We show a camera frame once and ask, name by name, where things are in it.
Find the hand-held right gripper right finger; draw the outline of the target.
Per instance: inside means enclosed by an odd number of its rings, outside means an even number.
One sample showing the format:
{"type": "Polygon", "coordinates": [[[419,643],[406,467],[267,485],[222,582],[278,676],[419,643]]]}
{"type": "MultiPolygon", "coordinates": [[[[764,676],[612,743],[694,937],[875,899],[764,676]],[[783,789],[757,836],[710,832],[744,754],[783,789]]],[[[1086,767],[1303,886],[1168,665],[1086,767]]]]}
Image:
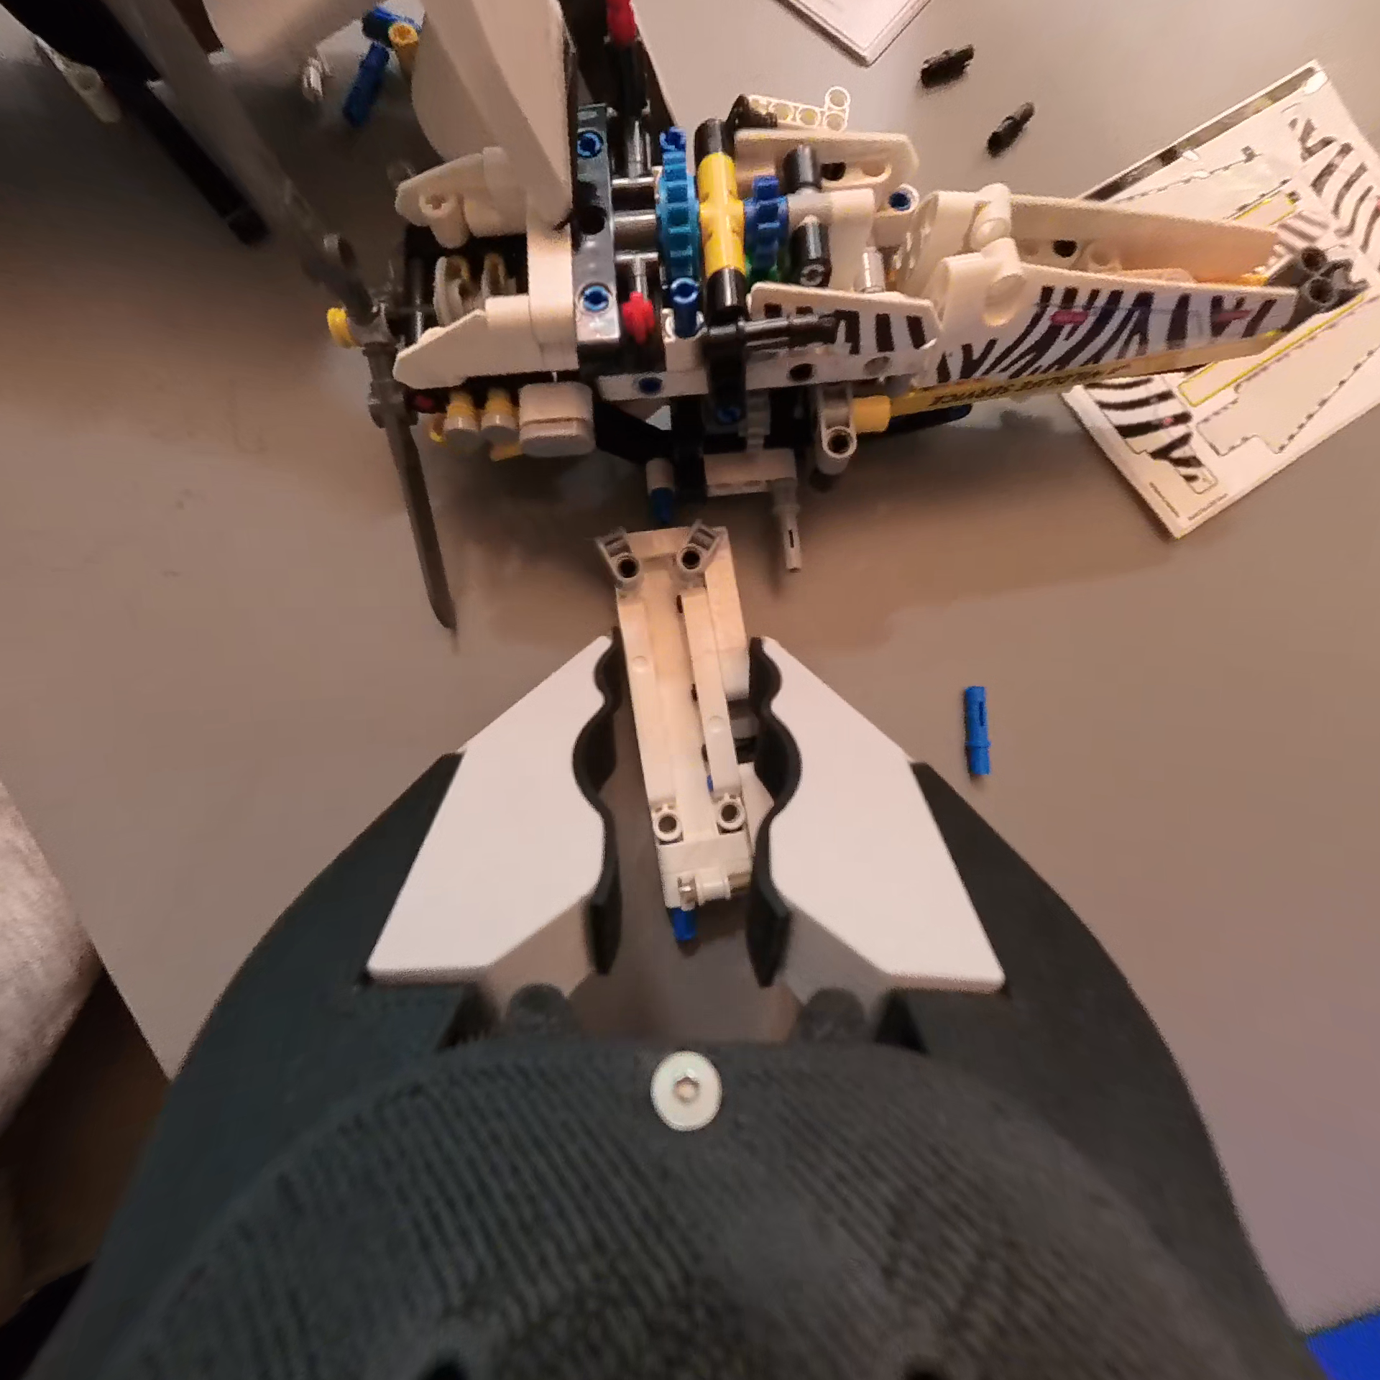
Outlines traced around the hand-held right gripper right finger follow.
{"type": "Polygon", "coordinates": [[[769,636],[749,646],[756,829],[744,939],[761,988],[973,991],[1004,971],[905,750],[769,636]]]}

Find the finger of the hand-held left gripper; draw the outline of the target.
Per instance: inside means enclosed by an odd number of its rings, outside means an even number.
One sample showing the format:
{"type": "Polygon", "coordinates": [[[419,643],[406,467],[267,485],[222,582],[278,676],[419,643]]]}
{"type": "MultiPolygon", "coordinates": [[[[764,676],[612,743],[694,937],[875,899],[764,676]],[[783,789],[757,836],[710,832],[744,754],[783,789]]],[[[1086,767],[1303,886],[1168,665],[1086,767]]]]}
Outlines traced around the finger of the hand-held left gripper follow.
{"type": "Polygon", "coordinates": [[[567,31],[554,1],[424,4],[412,107],[444,159],[501,149],[544,221],[572,208],[567,31]]]}

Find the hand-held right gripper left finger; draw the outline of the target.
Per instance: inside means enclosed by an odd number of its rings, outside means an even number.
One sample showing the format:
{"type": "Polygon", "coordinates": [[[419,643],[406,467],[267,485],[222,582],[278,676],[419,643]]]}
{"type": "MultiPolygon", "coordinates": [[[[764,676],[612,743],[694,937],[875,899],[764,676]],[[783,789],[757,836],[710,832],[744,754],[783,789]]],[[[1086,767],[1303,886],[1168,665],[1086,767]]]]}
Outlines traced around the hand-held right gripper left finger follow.
{"type": "Polygon", "coordinates": [[[612,810],[623,658],[598,635],[457,751],[366,960],[389,985],[573,991],[622,934],[612,810]]]}

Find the white lego skid assembly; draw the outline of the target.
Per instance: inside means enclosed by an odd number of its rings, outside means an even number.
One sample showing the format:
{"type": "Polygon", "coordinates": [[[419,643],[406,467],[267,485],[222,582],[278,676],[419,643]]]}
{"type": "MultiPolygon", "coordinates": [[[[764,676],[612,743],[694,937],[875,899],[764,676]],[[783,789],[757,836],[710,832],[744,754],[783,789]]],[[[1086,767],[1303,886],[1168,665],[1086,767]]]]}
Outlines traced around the white lego skid assembly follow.
{"type": "Polygon", "coordinates": [[[674,939],[747,889],[770,794],[754,770],[750,646],[724,525],[612,530],[629,707],[662,901],[674,939]]]}

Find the lego instruction booklet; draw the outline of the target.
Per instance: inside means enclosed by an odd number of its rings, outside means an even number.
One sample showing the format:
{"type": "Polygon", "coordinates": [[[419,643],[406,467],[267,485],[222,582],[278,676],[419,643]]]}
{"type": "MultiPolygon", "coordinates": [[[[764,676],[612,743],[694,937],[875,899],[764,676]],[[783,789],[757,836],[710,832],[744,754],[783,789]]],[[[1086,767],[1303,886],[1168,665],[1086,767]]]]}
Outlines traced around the lego instruction booklet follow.
{"type": "Polygon", "coordinates": [[[780,1],[855,63],[876,63],[928,1],[780,1]]]}

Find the zebra striped lego helicopter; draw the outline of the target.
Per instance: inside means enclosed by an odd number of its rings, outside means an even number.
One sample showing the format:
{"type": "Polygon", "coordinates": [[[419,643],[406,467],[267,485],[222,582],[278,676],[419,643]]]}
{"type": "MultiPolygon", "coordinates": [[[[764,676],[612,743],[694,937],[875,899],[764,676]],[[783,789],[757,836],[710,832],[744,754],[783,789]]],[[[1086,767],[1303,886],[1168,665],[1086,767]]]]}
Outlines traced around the zebra striped lego helicopter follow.
{"type": "Polygon", "coordinates": [[[392,375],[462,454],[622,458],[661,523],[767,490],[796,569],[800,471],[842,472],[861,435],[1257,356],[1362,285],[1236,218],[921,195],[901,133],[779,127],[746,99],[682,126],[635,2],[595,2],[585,40],[557,4],[565,218],[497,146],[395,188],[392,375]]]}

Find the white angled lego beam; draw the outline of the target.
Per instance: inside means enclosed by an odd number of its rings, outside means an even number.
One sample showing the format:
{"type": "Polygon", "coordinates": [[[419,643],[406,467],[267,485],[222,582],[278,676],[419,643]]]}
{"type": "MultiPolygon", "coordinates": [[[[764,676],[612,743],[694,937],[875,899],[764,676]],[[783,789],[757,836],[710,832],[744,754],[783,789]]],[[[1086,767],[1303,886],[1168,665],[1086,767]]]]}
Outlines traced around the white angled lego beam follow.
{"type": "Polygon", "coordinates": [[[754,117],[780,129],[843,132],[849,126],[852,110],[851,91],[838,84],[828,87],[819,101],[757,91],[744,94],[744,100],[754,117]]]}

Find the black lego beam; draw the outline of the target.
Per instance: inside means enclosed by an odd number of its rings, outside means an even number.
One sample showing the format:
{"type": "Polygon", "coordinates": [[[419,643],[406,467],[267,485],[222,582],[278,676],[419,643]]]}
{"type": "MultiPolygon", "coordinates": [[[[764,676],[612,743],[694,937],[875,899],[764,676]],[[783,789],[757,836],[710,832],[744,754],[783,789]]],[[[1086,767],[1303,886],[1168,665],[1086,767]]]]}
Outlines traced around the black lego beam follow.
{"type": "Polygon", "coordinates": [[[268,228],[258,211],[155,93],[159,70],[110,8],[97,1],[59,2],[59,8],[71,32],[53,45],[99,74],[120,111],[146,130],[241,244],[253,247],[267,239],[268,228]]]}

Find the zebra sticker sheet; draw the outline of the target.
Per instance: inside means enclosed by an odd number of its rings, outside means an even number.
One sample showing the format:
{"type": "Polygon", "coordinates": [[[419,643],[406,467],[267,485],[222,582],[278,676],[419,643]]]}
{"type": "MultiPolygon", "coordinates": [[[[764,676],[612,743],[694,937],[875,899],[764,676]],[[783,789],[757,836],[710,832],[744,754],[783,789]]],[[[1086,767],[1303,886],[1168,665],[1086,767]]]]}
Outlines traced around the zebra sticker sheet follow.
{"type": "Polygon", "coordinates": [[[1101,382],[1063,402],[1173,537],[1256,490],[1378,400],[1378,157],[1311,61],[1088,189],[1230,218],[1359,290],[1262,353],[1101,382]]]}

